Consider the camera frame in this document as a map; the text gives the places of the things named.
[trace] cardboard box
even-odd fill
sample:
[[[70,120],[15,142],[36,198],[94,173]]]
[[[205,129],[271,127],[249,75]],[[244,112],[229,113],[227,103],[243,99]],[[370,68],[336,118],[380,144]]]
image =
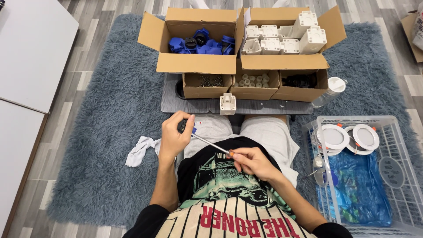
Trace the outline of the cardboard box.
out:
[[[267,74],[270,78],[269,88],[243,88],[243,87],[235,87],[235,82],[239,82],[242,80],[242,75],[247,74],[248,76],[260,76],[262,74]],[[230,93],[234,95],[237,99],[255,99],[255,100],[269,100],[270,97],[277,91],[279,88],[280,80],[279,80],[279,72],[277,70],[250,70],[250,69],[242,69],[241,67],[241,60],[237,59],[236,64],[236,75],[232,78],[232,87],[230,89]]]
[[[299,13],[309,8],[248,8],[241,9],[244,26],[294,25]],[[326,32],[327,43],[314,55],[241,55],[243,69],[328,69],[329,64],[321,52],[346,38],[339,7],[335,6],[318,18]]]
[[[222,75],[222,87],[200,87],[202,82],[200,76],[208,76],[210,79],[213,79],[218,75],[182,74],[185,98],[220,98],[220,96],[228,92],[232,85],[232,75]]]
[[[316,73],[317,79],[317,86],[314,89],[287,87],[282,85],[283,77],[291,75],[310,75],[313,73]],[[312,102],[327,91],[327,79],[327,69],[279,70],[280,86],[271,99]]]
[[[192,37],[196,30],[202,28],[206,28],[210,38],[218,42],[223,35],[235,38],[235,55],[171,53],[171,38]],[[138,43],[159,51],[157,72],[235,74],[236,54],[244,37],[243,29],[243,23],[237,23],[236,10],[169,8],[165,21],[144,12]]]
[[[417,13],[406,16],[401,20],[402,27],[407,36],[408,43],[410,44],[411,51],[416,58],[417,63],[423,62],[423,50],[413,44],[413,28],[417,18]]]

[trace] person's left hand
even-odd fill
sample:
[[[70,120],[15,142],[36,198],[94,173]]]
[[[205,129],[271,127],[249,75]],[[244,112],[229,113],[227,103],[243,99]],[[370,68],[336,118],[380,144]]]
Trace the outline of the person's left hand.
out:
[[[184,132],[178,132],[178,123],[188,119]],[[159,163],[174,163],[175,157],[191,141],[191,133],[194,128],[194,115],[183,111],[177,111],[169,119],[162,123],[162,142],[159,151]]]

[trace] gray wood floor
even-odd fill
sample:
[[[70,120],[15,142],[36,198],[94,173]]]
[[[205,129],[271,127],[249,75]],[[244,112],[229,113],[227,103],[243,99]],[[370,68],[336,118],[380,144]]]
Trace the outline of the gray wood floor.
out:
[[[412,127],[423,142],[422,64],[416,64],[404,38],[400,19],[421,0],[292,0],[291,7],[309,6],[318,16],[339,5],[343,22],[377,22],[382,29],[397,81],[405,96]],[[120,14],[144,11],[165,15],[168,7],[189,8],[188,0],[59,0],[80,24],[80,35],[59,96],[48,118],[26,182],[9,238],[120,238],[124,228],[59,224],[46,216],[46,203],[57,178],[75,116],[113,20]],[[271,7],[275,0],[206,0],[210,8]]]

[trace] white sock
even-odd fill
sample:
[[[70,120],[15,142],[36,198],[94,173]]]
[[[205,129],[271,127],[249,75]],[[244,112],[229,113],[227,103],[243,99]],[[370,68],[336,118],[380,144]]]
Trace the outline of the white sock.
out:
[[[204,0],[188,0],[191,4],[191,7],[194,9],[209,9]]]
[[[273,8],[286,8],[291,0],[277,0],[273,4]]]

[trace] red lettering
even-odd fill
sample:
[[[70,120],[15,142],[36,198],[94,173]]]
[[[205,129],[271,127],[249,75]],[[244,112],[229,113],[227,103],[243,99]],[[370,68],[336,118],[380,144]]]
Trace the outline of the red lettering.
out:
[[[293,229],[293,227],[292,227],[292,225],[291,225],[291,223],[290,223],[289,219],[287,219],[287,218],[285,218],[285,217],[284,217],[284,219],[285,219],[286,223],[288,224],[289,229],[291,229],[291,236],[292,236],[292,237],[295,237],[295,238],[299,238],[299,235],[297,235],[297,234],[295,233],[295,230]]]
[[[268,229],[269,233],[266,233],[267,237],[276,237],[275,232],[273,231],[272,223],[270,222],[270,219],[263,219],[266,224],[263,226],[264,229]]]
[[[248,229],[248,234],[251,237],[260,237],[260,231],[258,230],[258,226],[257,226],[257,221],[253,220],[253,221],[249,221],[249,220],[245,220],[247,222],[247,229]]]
[[[276,219],[272,218],[272,223],[273,223],[273,226],[275,227],[276,235],[278,237],[283,237],[282,233],[280,232],[280,229],[282,228],[283,234],[285,236],[289,236],[288,230],[286,229],[285,223],[282,221],[282,218],[278,218],[277,221]]]
[[[209,212],[207,212],[207,207],[203,206],[203,214],[201,215],[200,225],[204,228],[210,228],[210,225],[212,223],[212,215],[213,208],[209,208]]]
[[[247,229],[245,228],[245,221],[239,217],[235,218],[236,232],[242,236],[247,235]]]
[[[213,228],[220,229],[220,211],[219,210],[216,210],[216,209],[214,210],[213,221],[216,221],[216,224],[213,222]]]
[[[230,232],[235,232],[235,228],[233,226],[233,215],[229,215],[229,219],[228,219],[228,215],[226,213],[222,213],[222,229],[223,230],[227,230],[226,225],[228,225]]]

